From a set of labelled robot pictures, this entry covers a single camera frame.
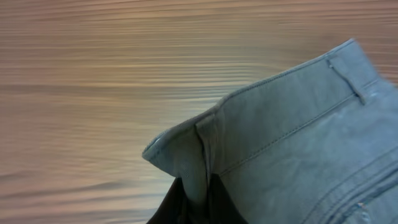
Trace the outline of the grey shorts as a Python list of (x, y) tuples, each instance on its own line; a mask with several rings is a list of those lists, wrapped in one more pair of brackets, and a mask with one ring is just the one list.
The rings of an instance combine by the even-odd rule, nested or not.
[(397, 89), (353, 39), (225, 96), (143, 158), (210, 223), (217, 174), (247, 223), (396, 223)]

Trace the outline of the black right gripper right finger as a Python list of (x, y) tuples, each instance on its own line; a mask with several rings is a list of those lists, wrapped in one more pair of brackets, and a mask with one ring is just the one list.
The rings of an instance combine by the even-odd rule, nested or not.
[(233, 203), (221, 178), (211, 174), (208, 188), (210, 224), (248, 224)]

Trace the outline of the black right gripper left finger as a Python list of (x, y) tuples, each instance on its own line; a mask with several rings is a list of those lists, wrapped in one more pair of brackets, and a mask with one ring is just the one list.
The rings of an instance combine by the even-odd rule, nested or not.
[(181, 178), (176, 178), (147, 224), (190, 224), (188, 199)]

